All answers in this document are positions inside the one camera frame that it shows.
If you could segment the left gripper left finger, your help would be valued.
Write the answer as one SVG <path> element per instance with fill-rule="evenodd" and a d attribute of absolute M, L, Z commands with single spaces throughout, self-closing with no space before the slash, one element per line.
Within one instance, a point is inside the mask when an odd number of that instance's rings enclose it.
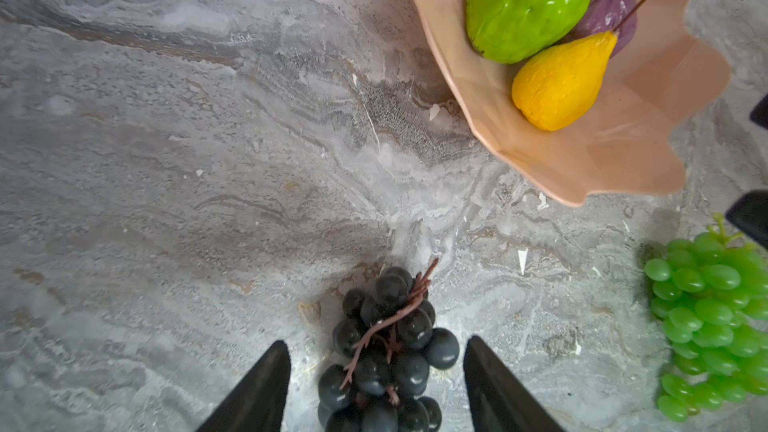
<path fill-rule="evenodd" d="M 291 375 L 287 344 L 275 341 L 197 432 L 280 432 Z"/>

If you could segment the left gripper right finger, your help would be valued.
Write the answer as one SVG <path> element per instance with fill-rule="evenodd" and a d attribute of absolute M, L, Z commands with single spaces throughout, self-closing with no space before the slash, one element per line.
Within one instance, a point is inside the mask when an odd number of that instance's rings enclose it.
<path fill-rule="evenodd" d="M 468 340 L 462 368 L 475 431 L 564 432 L 481 337 Z"/>

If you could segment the green grape bunch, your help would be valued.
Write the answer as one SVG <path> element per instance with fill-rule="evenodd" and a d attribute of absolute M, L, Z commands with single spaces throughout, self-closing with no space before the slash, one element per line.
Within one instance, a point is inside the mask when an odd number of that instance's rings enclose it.
<path fill-rule="evenodd" d="M 767 261 L 724 215 L 713 220 L 643 264 L 672 352 L 656 404 L 673 422 L 767 393 Z"/>

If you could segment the dark purple grape bunch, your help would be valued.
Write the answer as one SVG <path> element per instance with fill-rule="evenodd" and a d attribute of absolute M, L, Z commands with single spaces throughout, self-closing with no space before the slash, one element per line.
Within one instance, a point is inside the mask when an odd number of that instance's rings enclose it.
<path fill-rule="evenodd" d="M 371 289 L 343 296 L 331 334 L 341 362 L 317 383 L 320 426 L 325 431 L 438 431 L 443 412 L 426 391 L 433 371 L 453 368 L 458 339 L 436 324 L 429 300 L 438 263 L 412 274 L 393 266 Z"/>

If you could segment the purple fake fruit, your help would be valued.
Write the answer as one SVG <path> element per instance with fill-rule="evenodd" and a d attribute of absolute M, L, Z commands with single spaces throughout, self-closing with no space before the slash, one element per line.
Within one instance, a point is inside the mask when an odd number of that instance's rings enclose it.
<path fill-rule="evenodd" d="M 635 8 L 637 0 L 591 0 L 587 12 L 578 24 L 560 42 L 567 43 L 596 33 L 612 30 L 620 22 L 618 40 L 611 57 L 619 54 L 634 38 L 638 18 L 627 16 Z"/>

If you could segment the yellow fake pear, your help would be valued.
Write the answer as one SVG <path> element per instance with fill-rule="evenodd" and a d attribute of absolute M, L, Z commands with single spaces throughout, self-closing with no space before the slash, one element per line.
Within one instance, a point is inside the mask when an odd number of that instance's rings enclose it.
<path fill-rule="evenodd" d="M 543 50 L 518 71 L 511 98 L 530 124 L 558 131 L 592 108 L 624 24 Z"/>

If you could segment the pink scalloped fruit bowl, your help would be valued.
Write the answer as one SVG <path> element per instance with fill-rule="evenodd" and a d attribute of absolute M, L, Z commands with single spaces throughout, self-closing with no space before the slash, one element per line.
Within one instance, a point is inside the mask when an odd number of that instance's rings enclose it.
<path fill-rule="evenodd" d="M 473 135 L 551 199 L 571 207 L 590 195 L 668 195 L 686 180 L 670 133 L 728 86 L 724 57 L 688 33 L 690 0 L 648 0 L 633 41 L 610 61 L 594 107 L 558 132 L 514 107 L 515 68 L 471 47 L 465 0 L 413 0 L 429 47 Z"/>

